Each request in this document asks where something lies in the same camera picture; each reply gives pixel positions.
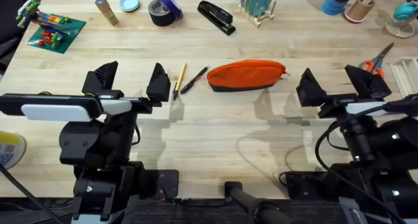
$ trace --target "dish rack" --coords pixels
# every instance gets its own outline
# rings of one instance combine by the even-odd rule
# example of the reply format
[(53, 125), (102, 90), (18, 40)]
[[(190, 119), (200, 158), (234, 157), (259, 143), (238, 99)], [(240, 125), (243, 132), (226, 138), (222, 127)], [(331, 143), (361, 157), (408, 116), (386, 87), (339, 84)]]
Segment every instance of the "dish rack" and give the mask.
[[(273, 0), (268, 0), (268, 5), (267, 5), (267, 9), (264, 12), (263, 11), (263, 7), (260, 7), (260, 12), (258, 16), (253, 16), (249, 13), (248, 10), (246, 10), (245, 8), (243, 8), (241, 5), (239, 5), (238, 7), (240, 8), (240, 12), (256, 27), (260, 27), (261, 25), (261, 21), (263, 21), (265, 18), (268, 18), (269, 20), (273, 20), (274, 18), (274, 8), (276, 7), (276, 3), (277, 1), (273, 1)], [(258, 4), (255, 4), (255, 11), (257, 11)]]

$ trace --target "green lego baseplate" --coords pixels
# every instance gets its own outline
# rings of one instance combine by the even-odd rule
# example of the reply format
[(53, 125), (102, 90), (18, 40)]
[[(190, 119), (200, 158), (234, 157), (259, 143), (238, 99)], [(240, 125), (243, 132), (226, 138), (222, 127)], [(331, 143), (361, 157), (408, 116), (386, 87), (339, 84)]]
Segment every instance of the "green lego baseplate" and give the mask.
[(42, 35), (41, 32), (44, 31), (42, 27), (39, 27), (38, 30), (32, 35), (32, 37), (27, 42), (27, 45), (35, 46), (38, 48), (43, 48), (45, 50), (50, 50), (50, 51), (59, 52), (60, 54), (63, 54), (65, 53), (65, 51), (67, 51), (67, 48), (70, 46), (72, 41), (76, 38), (77, 34), (81, 31), (81, 29), (84, 27), (85, 24), (86, 22), (69, 18), (68, 21), (63, 24), (54, 25), (53, 28), (57, 30), (63, 36), (63, 41), (61, 41), (61, 43), (58, 45), (57, 48), (52, 48), (52, 44), (48, 44), (45, 41), (44, 41), (44, 46), (37, 44), (39, 38), (47, 37), (47, 36)]

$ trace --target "white container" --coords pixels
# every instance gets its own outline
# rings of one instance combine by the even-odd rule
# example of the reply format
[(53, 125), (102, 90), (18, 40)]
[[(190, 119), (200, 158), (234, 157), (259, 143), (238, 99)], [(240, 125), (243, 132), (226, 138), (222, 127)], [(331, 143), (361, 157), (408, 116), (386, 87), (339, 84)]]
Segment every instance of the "white container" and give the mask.
[(13, 167), (23, 157), (25, 139), (15, 133), (0, 131), (0, 164), (6, 169)]
[(402, 98), (418, 93), (418, 57), (403, 57), (389, 64)]

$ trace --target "pen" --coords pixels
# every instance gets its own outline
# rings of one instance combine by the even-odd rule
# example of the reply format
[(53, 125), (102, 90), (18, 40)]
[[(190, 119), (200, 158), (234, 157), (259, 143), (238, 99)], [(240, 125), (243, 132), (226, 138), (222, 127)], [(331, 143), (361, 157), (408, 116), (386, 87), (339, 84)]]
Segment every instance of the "pen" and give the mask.
[(183, 63), (182, 71), (180, 72), (180, 76), (178, 77), (178, 80), (177, 80), (177, 83), (176, 83), (176, 87), (174, 88), (174, 93), (173, 93), (173, 96), (172, 96), (172, 99), (173, 100), (176, 100), (177, 99), (178, 90), (180, 89), (180, 84), (182, 84), (182, 80), (183, 80), (185, 66), (186, 66), (186, 63)]
[(191, 89), (191, 87), (193, 87), (194, 85), (195, 85), (195, 82), (197, 81), (197, 80), (199, 80), (201, 77), (202, 77), (202, 75), (206, 72), (208, 70), (208, 67), (205, 67), (205, 68), (203, 68), (203, 70), (201, 70), (197, 75), (196, 75), (196, 77), (194, 77), (192, 80), (190, 80), (190, 82), (189, 83), (187, 83), (183, 88), (182, 88), (182, 90), (180, 90), (180, 94), (184, 94), (184, 93), (187, 93), (190, 89)]

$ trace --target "stapler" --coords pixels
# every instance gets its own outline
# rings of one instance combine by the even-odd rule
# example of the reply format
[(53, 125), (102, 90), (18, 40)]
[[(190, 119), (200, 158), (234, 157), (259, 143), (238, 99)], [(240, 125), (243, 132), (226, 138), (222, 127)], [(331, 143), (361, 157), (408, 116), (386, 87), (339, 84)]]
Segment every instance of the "stapler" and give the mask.
[(222, 8), (207, 1), (201, 1), (197, 10), (225, 34), (230, 35), (235, 32), (235, 27), (231, 25), (233, 16)]

